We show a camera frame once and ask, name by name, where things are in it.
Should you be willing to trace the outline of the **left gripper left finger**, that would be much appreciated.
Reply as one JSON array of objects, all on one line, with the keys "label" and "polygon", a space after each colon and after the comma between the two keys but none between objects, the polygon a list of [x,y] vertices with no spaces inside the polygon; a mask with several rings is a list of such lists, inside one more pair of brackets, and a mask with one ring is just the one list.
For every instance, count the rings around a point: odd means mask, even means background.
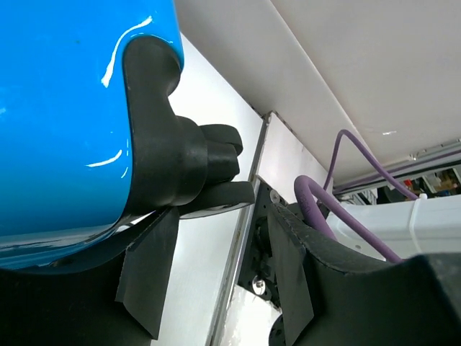
[{"label": "left gripper left finger", "polygon": [[1,271],[3,345],[149,345],[160,333],[176,208],[45,267]]}]

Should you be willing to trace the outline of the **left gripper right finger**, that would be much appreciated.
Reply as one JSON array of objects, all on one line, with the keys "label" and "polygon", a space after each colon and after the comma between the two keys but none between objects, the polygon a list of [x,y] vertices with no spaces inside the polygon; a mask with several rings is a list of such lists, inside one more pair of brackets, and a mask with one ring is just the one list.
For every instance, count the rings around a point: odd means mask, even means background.
[{"label": "left gripper right finger", "polygon": [[268,212],[287,345],[458,345],[460,255],[392,264],[355,252],[282,205]]}]

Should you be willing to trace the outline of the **blue kids suitcase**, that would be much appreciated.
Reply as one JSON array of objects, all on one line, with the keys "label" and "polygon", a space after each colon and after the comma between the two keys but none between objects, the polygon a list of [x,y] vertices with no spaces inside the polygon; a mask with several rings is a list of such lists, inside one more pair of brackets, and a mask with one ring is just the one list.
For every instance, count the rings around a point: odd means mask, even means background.
[{"label": "blue kids suitcase", "polygon": [[1,266],[57,262],[164,207],[250,205],[239,132],[174,113],[173,1],[1,3]]}]

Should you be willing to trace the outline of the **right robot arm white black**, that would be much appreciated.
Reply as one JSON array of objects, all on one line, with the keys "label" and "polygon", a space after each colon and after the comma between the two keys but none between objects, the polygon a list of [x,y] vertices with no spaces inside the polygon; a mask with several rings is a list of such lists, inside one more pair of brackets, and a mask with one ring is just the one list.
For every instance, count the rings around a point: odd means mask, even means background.
[{"label": "right robot arm white black", "polygon": [[341,205],[399,257],[460,252],[460,196]]}]

